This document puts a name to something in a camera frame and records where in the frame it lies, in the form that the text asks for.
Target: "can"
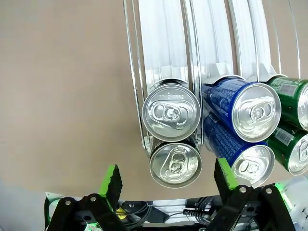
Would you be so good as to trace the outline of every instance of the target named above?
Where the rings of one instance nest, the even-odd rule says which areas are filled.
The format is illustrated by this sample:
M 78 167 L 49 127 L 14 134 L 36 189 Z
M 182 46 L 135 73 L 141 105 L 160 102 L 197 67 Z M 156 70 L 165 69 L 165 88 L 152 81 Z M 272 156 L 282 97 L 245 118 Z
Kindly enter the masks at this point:
M 150 173 L 160 185 L 183 188 L 199 177 L 201 169 L 201 156 L 191 139 L 175 143 L 154 140 Z
M 282 119 L 308 130 L 308 80 L 274 77 L 267 84 L 278 93 Z
M 276 160 L 292 175 L 308 170 L 308 133 L 287 122 L 280 122 L 266 140 Z
M 277 93 L 268 85 L 227 77 L 202 85 L 210 110 L 241 139 L 259 142 L 269 137 L 281 116 Z
M 164 79 L 153 86 L 142 108 L 142 120 L 154 137 L 178 142 L 197 129 L 200 104 L 186 86 L 187 83 L 179 79 Z
M 204 120 L 204 133 L 218 158 L 226 158 L 240 184 L 256 188 L 270 176 L 275 165 L 275 156 L 264 142 L 249 143 L 210 113 Z

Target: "bolt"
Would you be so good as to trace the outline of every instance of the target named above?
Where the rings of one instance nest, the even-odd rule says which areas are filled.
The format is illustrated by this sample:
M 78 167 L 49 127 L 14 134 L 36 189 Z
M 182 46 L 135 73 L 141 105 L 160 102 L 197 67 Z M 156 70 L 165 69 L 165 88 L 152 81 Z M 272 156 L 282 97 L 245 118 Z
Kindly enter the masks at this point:
M 267 194 L 271 194 L 273 192 L 270 188 L 267 188 L 265 191 Z
M 245 187 L 241 187 L 241 188 L 240 188 L 240 192 L 241 192 L 241 193 L 245 193 L 245 192 L 247 192 L 247 189 L 246 189 Z

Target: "green can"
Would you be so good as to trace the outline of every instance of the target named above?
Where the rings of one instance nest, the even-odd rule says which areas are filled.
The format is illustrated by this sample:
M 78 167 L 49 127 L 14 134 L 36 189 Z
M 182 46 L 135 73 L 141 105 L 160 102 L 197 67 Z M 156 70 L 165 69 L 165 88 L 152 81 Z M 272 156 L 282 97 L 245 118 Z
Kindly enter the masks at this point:
M 308 80 L 273 77 L 268 82 L 279 96 L 282 106 L 281 119 L 308 130 Z
M 276 160 L 294 176 L 308 170 L 308 133 L 289 123 L 280 122 L 266 144 Z

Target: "beige table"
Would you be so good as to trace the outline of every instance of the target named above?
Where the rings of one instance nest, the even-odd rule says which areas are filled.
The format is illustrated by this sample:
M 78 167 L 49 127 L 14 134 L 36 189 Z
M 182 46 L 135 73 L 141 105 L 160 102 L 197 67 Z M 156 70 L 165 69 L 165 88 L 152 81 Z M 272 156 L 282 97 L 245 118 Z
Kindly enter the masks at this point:
M 292 2 L 306 77 L 308 3 Z M 295 76 L 287 7 L 287 0 L 274 1 L 282 69 Z M 0 1 L 1 178 L 83 196 L 97 192 L 108 165 L 117 163 L 122 199 L 218 194 L 214 154 L 205 148 L 201 154 L 202 174 L 189 187 L 172 190 L 152 180 L 139 136 L 122 0 Z M 276 164 L 267 183 L 289 177 Z

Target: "can top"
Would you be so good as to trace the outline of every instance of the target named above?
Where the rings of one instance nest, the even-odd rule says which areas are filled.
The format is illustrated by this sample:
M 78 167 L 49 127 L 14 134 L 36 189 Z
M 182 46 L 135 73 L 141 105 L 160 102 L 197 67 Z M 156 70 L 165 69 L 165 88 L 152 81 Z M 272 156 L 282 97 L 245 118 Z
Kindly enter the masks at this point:
M 279 96 L 272 87 L 258 82 L 251 84 L 234 102 L 234 130 L 247 142 L 263 141 L 276 129 L 281 111 Z
M 308 170 L 308 134 L 303 136 L 296 143 L 288 161 L 288 171 L 293 176 L 301 175 L 307 170 Z
M 185 143 L 167 143 L 151 156 L 153 179 L 168 188 L 182 188 L 193 183 L 201 173 L 199 152 Z
M 255 145 L 243 151 L 232 165 L 239 183 L 249 183 L 256 188 L 270 176 L 275 165 L 275 155 L 266 145 Z
M 297 104 L 298 121 L 303 129 L 308 130 L 308 84 L 306 84 L 299 96 Z
M 156 138 L 177 142 L 198 127 L 201 108 L 197 98 L 180 84 L 164 84 L 153 90 L 144 102 L 142 120 Z

